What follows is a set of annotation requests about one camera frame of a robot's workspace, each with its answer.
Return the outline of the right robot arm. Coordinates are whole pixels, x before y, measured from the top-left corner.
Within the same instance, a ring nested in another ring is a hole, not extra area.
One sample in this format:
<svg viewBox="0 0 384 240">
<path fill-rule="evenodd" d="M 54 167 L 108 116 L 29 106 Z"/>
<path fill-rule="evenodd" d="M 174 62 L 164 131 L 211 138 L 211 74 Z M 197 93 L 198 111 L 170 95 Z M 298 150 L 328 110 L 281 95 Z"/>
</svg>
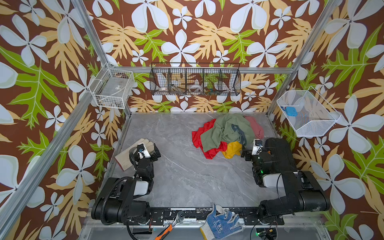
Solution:
<svg viewBox="0 0 384 240">
<path fill-rule="evenodd" d="M 261 188 L 271 188 L 278 195 L 276 199 L 260 202 L 257 218 L 261 224 L 277 222 L 280 225 L 284 223 L 280 220 L 284 215 L 330 209 L 330 198 L 313 174 L 298 170 L 286 140 L 254 140 L 253 148 L 243 147 L 241 156 L 252 163 L 256 184 Z"/>
</svg>

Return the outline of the blue object in basket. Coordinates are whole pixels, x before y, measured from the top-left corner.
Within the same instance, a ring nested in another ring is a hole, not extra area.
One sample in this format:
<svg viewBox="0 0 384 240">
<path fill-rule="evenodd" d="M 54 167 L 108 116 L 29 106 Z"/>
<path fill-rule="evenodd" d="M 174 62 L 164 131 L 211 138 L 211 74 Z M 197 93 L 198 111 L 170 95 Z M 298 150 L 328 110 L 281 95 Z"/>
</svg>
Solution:
<svg viewBox="0 0 384 240">
<path fill-rule="evenodd" d="M 283 112 L 288 116 L 288 117 L 296 117 L 298 115 L 297 110 L 294 107 L 282 107 Z"/>
</svg>

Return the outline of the yellow cloth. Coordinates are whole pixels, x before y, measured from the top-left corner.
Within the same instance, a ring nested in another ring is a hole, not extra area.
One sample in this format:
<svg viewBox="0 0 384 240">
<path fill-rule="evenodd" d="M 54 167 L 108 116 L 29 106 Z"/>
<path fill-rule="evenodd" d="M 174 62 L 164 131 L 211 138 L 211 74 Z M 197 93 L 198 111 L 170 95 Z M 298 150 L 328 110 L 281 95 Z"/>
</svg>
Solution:
<svg viewBox="0 0 384 240">
<path fill-rule="evenodd" d="M 232 159 L 234 156 L 240 156 L 243 145 L 239 142 L 232 142 L 227 144 L 227 150 L 223 153 L 226 159 Z"/>
</svg>

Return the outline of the blue dotted work glove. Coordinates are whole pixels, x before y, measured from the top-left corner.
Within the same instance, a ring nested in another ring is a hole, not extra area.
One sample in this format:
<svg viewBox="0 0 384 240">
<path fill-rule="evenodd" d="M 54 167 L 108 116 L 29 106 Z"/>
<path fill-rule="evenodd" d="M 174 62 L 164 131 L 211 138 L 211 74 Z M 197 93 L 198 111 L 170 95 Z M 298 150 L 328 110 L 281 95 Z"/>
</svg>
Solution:
<svg viewBox="0 0 384 240">
<path fill-rule="evenodd" d="M 244 227 L 238 223 L 239 219 L 238 214 L 213 204 L 212 212 L 208 214 L 205 224 L 200 227 L 204 240 L 222 240 L 242 232 Z"/>
</svg>

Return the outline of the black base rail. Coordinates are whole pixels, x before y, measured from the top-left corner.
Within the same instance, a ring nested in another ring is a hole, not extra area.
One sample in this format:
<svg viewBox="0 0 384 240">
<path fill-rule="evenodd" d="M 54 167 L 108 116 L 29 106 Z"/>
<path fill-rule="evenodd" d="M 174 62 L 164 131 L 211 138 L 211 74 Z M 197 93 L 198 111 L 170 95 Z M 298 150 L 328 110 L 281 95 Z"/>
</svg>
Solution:
<svg viewBox="0 0 384 240">
<path fill-rule="evenodd" d="M 130 225 L 138 226 L 164 226 L 169 221 L 176 218 L 178 212 L 184 212 L 184 216 L 189 222 L 204 221 L 212 208 L 155 208 L 150 207 L 147 212 L 140 217 L 129 217 Z M 283 225 L 282 216 L 267 215 L 267 213 L 258 207 L 240 207 L 229 208 L 229 211 L 238 214 L 242 223 L 246 226 L 259 224 Z"/>
</svg>

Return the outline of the red cloth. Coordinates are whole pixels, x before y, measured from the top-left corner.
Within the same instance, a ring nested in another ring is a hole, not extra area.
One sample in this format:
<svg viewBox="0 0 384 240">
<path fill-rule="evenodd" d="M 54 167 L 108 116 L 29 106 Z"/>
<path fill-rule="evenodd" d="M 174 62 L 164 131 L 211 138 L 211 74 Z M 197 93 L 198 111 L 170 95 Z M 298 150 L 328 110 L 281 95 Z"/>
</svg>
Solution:
<svg viewBox="0 0 384 240">
<path fill-rule="evenodd" d="M 212 160 L 219 152 L 225 152 L 228 148 L 226 142 L 220 142 L 212 138 L 212 128 L 216 119 L 204 123 L 197 131 L 192 131 L 192 142 L 195 148 L 201 149 L 208 160 Z"/>
</svg>

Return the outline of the white tape roll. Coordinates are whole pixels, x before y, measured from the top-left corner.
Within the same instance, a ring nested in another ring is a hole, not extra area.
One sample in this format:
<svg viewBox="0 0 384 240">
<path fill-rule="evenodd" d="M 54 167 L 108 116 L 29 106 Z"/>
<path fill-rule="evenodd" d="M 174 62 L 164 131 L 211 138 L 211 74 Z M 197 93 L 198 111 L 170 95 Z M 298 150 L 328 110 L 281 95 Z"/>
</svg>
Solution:
<svg viewBox="0 0 384 240">
<path fill-rule="evenodd" d="M 192 95 L 199 95 L 203 92 L 203 87 L 200 86 L 200 85 L 190 85 L 189 86 L 189 92 L 192 94 Z"/>
</svg>

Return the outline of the pink cloth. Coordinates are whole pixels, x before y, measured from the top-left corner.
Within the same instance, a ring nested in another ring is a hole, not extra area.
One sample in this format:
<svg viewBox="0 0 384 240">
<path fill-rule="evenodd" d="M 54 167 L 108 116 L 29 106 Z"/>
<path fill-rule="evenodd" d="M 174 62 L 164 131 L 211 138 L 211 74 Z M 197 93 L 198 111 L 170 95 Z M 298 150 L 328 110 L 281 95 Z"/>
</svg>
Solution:
<svg viewBox="0 0 384 240">
<path fill-rule="evenodd" d="M 263 127 L 256 121 L 255 118 L 251 116 L 245 117 L 247 121 L 249 121 L 251 128 L 255 134 L 255 138 L 258 140 L 262 140 L 265 137 L 265 132 Z"/>
</svg>

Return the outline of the orange handled wrench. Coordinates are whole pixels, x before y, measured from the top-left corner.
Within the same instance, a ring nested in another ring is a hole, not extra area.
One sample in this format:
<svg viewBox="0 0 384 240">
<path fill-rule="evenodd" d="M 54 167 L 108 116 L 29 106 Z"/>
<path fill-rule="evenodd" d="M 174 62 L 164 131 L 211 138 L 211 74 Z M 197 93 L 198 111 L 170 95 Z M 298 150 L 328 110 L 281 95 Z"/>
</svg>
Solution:
<svg viewBox="0 0 384 240">
<path fill-rule="evenodd" d="M 165 228 L 156 238 L 155 240 L 164 240 L 166 236 L 175 228 L 175 226 L 181 224 L 186 217 L 186 214 L 184 211 L 177 212 L 176 218 L 174 221 Z"/>
</svg>

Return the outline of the olive green cloth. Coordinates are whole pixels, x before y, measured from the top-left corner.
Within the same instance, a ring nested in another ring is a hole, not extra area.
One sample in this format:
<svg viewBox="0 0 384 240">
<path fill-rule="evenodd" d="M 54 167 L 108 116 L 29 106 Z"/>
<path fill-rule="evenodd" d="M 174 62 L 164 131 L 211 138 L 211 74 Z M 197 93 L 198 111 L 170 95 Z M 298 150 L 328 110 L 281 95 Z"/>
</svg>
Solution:
<svg viewBox="0 0 384 240">
<path fill-rule="evenodd" d="M 227 144 L 239 142 L 243 146 L 252 143 L 255 134 L 251 128 L 249 121 L 241 114 L 226 114 L 216 119 L 212 128 L 212 138 Z"/>
</svg>

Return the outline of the beige work glove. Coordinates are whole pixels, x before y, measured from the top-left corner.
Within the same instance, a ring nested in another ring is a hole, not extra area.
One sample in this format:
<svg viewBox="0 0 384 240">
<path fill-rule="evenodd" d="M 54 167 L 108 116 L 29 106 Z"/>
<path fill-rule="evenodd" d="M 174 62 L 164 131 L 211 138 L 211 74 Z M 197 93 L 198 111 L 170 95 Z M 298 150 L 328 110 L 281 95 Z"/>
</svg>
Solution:
<svg viewBox="0 0 384 240">
<path fill-rule="evenodd" d="M 120 154 L 116 155 L 116 161 L 122 171 L 128 170 L 133 166 L 130 160 L 130 153 L 134 153 L 137 150 L 139 144 L 144 144 L 149 153 L 152 153 L 155 150 L 155 144 L 148 139 L 139 139 L 133 145 L 122 151 Z"/>
</svg>

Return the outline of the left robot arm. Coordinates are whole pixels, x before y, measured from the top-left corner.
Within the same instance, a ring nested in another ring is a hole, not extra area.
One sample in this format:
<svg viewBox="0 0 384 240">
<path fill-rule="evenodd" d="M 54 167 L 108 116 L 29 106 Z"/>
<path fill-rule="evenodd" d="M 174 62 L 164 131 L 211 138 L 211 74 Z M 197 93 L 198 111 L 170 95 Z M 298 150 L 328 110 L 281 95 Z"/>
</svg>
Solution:
<svg viewBox="0 0 384 240">
<path fill-rule="evenodd" d="M 147 225 L 150 221 L 150 204 L 138 201 L 149 195 L 154 185 L 154 162 L 161 157 L 156 144 L 143 143 L 129 150 L 128 160 L 135 169 L 132 177 L 108 178 L 100 191 L 91 217 L 100 220 L 103 225 L 126 224 L 132 221 L 138 225 Z"/>
</svg>

